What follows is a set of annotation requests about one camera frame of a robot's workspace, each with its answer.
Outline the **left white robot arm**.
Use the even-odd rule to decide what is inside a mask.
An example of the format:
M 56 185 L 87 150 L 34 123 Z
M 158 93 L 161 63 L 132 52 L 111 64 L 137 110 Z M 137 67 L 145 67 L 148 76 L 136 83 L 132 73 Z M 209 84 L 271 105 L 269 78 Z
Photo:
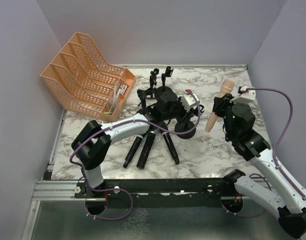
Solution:
M 182 96 L 173 91 L 165 91 L 157 101 L 139 109 L 135 115 L 124 120 L 99 124 L 96 120 L 89 121 L 71 144 L 73 157 L 78 158 L 76 164 L 88 185 L 92 189 L 101 189 L 104 177 L 101 164 L 105 160 L 109 147 L 116 142 L 137 136 L 147 137 L 150 141 L 155 130 L 166 135 L 171 146 L 170 135 L 173 133 L 182 139 L 192 138 L 197 124 L 191 121 L 193 116 L 201 116 L 200 100 L 191 90 Z M 168 130 L 166 121 L 177 120 L 173 132 Z

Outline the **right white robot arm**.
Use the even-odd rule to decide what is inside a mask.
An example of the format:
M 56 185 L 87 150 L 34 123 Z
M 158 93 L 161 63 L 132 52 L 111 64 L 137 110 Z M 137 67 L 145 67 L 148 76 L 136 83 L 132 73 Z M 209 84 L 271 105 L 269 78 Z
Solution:
M 306 233 L 306 189 L 274 156 L 270 144 L 253 129 L 256 116 L 250 106 L 230 93 L 215 97 L 212 111 L 223 118 L 226 141 L 271 183 L 270 191 L 234 170 L 225 179 L 235 190 L 268 210 L 295 239 Z

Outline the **black stand with round base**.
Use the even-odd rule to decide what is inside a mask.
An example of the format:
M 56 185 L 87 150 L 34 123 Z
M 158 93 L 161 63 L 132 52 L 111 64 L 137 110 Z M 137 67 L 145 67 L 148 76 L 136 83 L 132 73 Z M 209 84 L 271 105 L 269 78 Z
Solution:
M 176 133 L 183 133 L 191 130 L 195 126 L 195 124 L 191 121 L 191 118 L 194 116 L 194 113 L 192 111 L 189 111 L 185 113 L 184 116 L 177 118 L 177 123 L 175 124 L 174 131 Z M 180 134 L 177 136 L 181 139 L 188 140 L 191 139 L 195 135 L 195 133 L 196 129 L 194 128 L 189 133 Z

